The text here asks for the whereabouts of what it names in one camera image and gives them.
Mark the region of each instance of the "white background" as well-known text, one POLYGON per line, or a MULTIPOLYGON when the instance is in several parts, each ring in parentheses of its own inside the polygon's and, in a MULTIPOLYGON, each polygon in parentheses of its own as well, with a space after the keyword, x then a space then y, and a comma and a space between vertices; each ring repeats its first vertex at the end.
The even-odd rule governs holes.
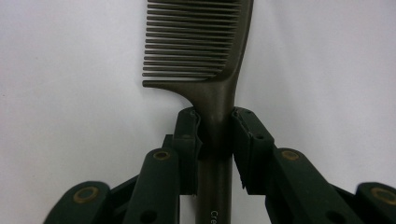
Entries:
MULTIPOLYGON (((74 185, 111 188, 191 106, 141 86, 146 1, 0 0, 0 217, 41 223, 74 185)), ((327 180, 396 187, 396 1, 256 0, 236 102, 327 180)), ((182 223, 193 223, 183 197, 182 223)), ((233 223, 269 223, 235 170, 233 223)))

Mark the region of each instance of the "white backdrop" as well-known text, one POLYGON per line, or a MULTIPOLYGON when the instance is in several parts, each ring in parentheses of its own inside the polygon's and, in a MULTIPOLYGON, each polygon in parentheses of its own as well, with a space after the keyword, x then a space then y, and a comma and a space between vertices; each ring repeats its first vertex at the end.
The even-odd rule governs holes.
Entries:
MULTIPOLYGON (((0 0, 0 217, 40 223, 74 185, 115 187, 190 106, 141 87, 146 1, 0 0)), ((256 0, 236 105, 334 185, 396 187, 396 1, 256 0)), ((183 197, 182 223, 193 223, 183 197)), ((233 176, 233 223, 269 223, 233 176)))

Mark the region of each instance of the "dark gray comb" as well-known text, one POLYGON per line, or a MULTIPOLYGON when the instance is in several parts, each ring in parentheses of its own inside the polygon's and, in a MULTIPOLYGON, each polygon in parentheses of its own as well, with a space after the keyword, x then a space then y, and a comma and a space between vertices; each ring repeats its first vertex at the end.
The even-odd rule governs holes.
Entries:
POLYGON ((252 0, 148 0, 144 87, 186 97, 201 116, 196 223, 230 223, 229 118, 252 0))

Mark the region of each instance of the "metal rivet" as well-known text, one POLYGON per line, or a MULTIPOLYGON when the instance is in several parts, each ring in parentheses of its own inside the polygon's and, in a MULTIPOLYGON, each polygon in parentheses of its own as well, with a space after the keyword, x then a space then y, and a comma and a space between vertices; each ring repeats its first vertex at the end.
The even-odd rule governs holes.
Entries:
POLYGON ((86 187, 80 189, 73 196, 75 203, 88 203, 95 199, 99 195, 99 188, 97 187, 86 187))
POLYGON ((171 157, 171 154, 167 151, 158 151, 154 153, 154 159, 158 161, 166 161, 171 157))
POLYGON ((371 193, 375 198, 383 203, 396 205, 396 194, 387 189, 372 188, 371 193))
POLYGON ((297 161, 300 156, 292 151, 282 151, 282 156, 288 161, 297 161))

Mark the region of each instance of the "comb teeth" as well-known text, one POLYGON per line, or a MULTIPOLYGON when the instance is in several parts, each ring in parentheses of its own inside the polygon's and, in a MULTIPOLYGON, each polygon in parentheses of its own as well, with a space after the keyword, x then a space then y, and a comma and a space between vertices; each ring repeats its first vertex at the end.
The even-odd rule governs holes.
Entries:
POLYGON ((240 0, 148 0, 144 77, 214 77, 233 45, 240 0))

